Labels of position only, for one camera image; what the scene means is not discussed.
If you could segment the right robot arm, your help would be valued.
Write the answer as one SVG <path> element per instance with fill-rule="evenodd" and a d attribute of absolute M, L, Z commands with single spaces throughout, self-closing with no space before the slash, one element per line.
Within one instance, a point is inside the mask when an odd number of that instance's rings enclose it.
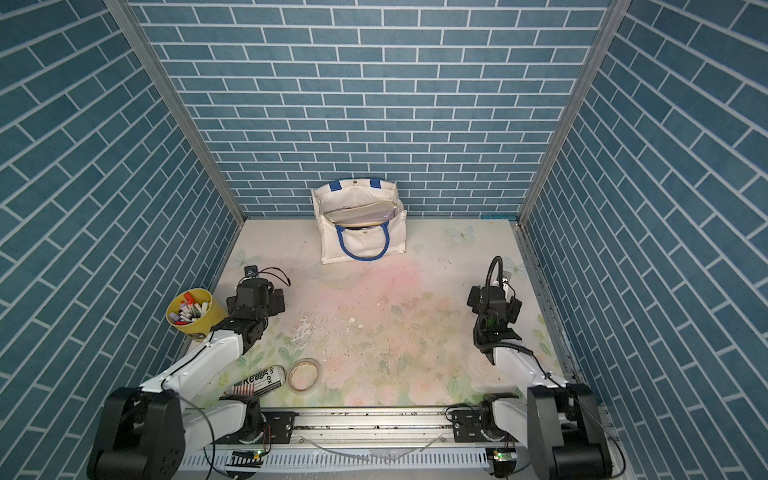
<path fill-rule="evenodd" d="M 540 479 L 607 479 L 613 474 L 608 436 L 591 389 L 544 368 L 511 327 L 518 310 L 507 285 L 473 286 L 467 305 L 477 315 L 475 347 L 520 389 L 481 402 L 483 429 L 512 438 Z"/>

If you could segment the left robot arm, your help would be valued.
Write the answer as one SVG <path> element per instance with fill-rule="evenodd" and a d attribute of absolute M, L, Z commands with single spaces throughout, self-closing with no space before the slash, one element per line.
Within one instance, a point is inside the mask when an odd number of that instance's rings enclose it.
<path fill-rule="evenodd" d="M 135 388 L 106 400 L 90 453 L 90 479 L 170 479 L 182 460 L 235 435 L 266 441 L 259 400 L 286 382 L 280 366 L 237 382 L 207 409 L 193 398 L 260 340 L 271 317 L 285 310 L 284 293 L 257 273 L 246 274 L 227 300 L 227 315 L 191 353 Z"/>

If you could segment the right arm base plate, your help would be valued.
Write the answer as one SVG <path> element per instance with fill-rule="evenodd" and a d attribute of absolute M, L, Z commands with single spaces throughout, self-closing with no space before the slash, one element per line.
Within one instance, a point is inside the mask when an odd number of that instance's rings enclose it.
<path fill-rule="evenodd" d="M 456 443 L 511 443 L 512 436 L 497 428 L 482 412 L 470 406 L 454 406 L 445 410 Z"/>

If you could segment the yellow trimmed mesh pouch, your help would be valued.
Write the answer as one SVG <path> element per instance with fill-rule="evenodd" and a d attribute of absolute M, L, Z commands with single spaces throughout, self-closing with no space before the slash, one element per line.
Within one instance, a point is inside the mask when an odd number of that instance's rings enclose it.
<path fill-rule="evenodd" d="M 331 211 L 325 217 L 333 224 L 343 228 L 366 228 L 377 226 L 393 219 L 398 213 L 398 205 L 388 201 L 378 201 L 358 207 L 349 207 Z"/>

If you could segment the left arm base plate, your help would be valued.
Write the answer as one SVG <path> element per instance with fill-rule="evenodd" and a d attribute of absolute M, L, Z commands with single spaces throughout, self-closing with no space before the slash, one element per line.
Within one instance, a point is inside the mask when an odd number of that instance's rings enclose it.
<path fill-rule="evenodd" d="M 291 442 L 298 414 L 293 411 L 262 411 L 255 430 L 240 431 L 216 440 L 216 445 L 287 445 Z"/>

